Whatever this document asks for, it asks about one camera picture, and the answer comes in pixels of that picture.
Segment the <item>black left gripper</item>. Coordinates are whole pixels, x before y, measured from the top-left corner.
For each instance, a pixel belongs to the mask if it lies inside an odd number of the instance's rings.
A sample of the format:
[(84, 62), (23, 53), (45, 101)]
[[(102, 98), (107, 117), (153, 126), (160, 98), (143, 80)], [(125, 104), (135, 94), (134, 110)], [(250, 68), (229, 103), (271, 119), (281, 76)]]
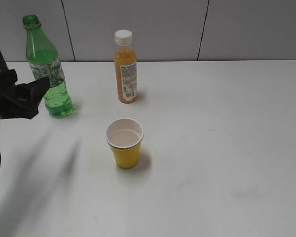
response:
[(0, 72), (0, 119), (32, 119), (50, 88), (49, 78), (16, 84), (14, 69)]

